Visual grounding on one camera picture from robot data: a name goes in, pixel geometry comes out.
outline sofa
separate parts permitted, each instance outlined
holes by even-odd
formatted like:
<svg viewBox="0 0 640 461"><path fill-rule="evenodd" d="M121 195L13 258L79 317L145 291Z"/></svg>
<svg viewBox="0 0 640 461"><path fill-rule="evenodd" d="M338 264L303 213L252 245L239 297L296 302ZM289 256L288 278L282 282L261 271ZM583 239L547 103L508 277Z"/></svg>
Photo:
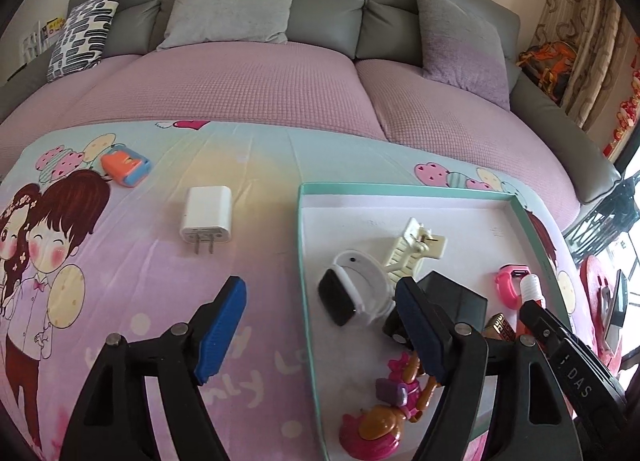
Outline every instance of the sofa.
<svg viewBox="0 0 640 461"><path fill-rule="evenodd" d="M514 64L518 16L491 0L451 1L497 28L511 112L422 77L415 0L293 0L289 44L160 52L174 0L122 0L100 66L47 84L47 51L0 88L0 174L37 137L81 124L255 122L388 140L505 172L567 228L620 175Z"/></svg>

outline sofa armrest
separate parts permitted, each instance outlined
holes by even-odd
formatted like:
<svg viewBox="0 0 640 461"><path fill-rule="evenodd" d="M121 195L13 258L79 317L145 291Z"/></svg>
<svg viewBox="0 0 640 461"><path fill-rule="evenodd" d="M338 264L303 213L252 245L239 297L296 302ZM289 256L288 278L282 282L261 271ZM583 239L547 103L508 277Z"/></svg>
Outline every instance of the sofa armrest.
<svg viewBox="0 0 640 461"><path fill-rule="evenodd" d="M583 205L606 196L620 181L600 149L524 73L511 93L511 111L556 155Z"/></svg>
<svg viewBox="0 0 640 461"><path fill-rule="evenodd" d="M14 109L47 83L47 70L53 48L38 55L24 69L20 69L9 82L0 87L0 123Z"/></svg>

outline throw pillow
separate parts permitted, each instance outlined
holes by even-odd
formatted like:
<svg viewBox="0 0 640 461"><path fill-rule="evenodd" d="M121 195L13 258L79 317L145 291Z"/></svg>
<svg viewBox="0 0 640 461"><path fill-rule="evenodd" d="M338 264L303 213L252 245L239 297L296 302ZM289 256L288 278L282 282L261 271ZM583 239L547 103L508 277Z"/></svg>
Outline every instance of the throw pillow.
<svg viewBox="0 0 640 461"><path fill-rule="evenodd" d="M510 109L509 83L495 26L449 0L417 0L422 75Z"/></svg>
<svg viewBox="0 0 640 461"><path fill-rule="evenodd" d="M159 50L225 40L286 42L292 0L175 0Z"/></svg>
<svg viewBox="0 0 640 461"><path fill-rule="evenodd" d="M47 82L100 62L120 0L88 0L71 10L53 47Z"/></svg>

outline metal screw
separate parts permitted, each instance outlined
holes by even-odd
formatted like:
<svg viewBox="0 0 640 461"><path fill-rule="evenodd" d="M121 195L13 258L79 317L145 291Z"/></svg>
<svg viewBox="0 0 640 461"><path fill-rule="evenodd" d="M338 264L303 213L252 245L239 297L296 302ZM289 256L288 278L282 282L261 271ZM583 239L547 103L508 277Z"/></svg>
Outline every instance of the metal screw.
<svg viewBox="0 0 640 461"><path fill-rule="evenodd" d="M184 322L179 322L171 326L171 334L174 336L182 336L187 333L189 326Z"/></svg>
<svg viewBox="0 0 640 461"><path fill-rule="evenodd" d="M122 335L120 333L109 333L104 343L108 346L116 346L120 343L120 340L122 340Z"/></svg>
<svg viewBox="0 0 640 461"><path fill-rule="evenodd" d="M454 329L456 330L456 333L458 333L459 335L462 335L462 336L471 335L471 326L469 326L469 324L465 324L464 322L460 322L456 324Z"/></svg>
<svg viewBox="0 0 640 461"><path fill-rule="evenodd" d="M536 339L531 335L521 335L520 343L527 347L533 347L536 345Z"/></svg>

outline red decoration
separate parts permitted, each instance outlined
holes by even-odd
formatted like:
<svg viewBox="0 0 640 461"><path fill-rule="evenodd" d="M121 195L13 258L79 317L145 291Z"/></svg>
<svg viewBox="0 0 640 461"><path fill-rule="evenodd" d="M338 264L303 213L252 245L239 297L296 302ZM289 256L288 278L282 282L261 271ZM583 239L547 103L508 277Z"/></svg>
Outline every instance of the red decoration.
<svg viewBox="0 0 640 461"><path fill-rule="evenodd" d="M638 66L638 52L640 51L640 37L636 37L636 44L638 45L638 51L636 51L631 63L631 67L634 68L631 78L631 87L634 90L634 94L628 100L620 102L620 110L616 114L618 126L613 130L611 141L602 151L607 158L616 150L626 133L633 129L636 121L638 121L638 115L640 115L640 69L636 69Z"/></svg>

